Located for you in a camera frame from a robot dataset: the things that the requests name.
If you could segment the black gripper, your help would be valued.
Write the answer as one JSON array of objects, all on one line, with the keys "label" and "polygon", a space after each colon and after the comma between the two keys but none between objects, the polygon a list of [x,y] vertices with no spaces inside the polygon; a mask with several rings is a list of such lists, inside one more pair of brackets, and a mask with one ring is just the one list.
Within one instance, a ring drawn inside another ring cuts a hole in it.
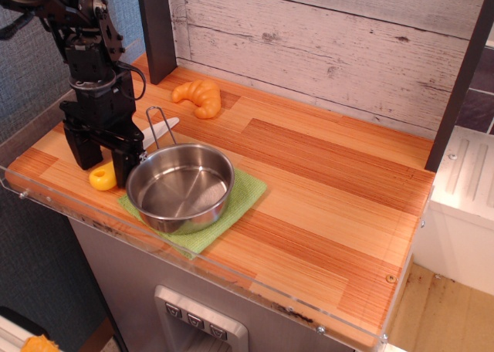
[{"label": "black gripper", "polygon": [[118,76],[100,91],[77,90],[75,101],[60,104],[64,132],[76,163],[88,170],[111,150],[117,186],[124,188],[130,172],[142,162],[144,135],[133,122],[136,111],[133,79]]}]

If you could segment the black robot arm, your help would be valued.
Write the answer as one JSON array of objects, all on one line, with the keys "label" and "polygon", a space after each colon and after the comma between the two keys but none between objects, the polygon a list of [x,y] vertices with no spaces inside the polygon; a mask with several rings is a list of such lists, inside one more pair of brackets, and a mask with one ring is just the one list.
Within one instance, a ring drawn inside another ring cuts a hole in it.
[{"label": "black robot arm", "polygon": [[133,122],[136,102],[131,73],[120,59],[123,37],[111,21],[107,0],[1,0],[20,17],[1,30],[8,40],[34,17],[50,32],[69,67],[73,102],[59,105],[64,131],[76,163],[88,170],[112,153],[117,186],[125,186],[131,170],[145,155],[144,134]]}]

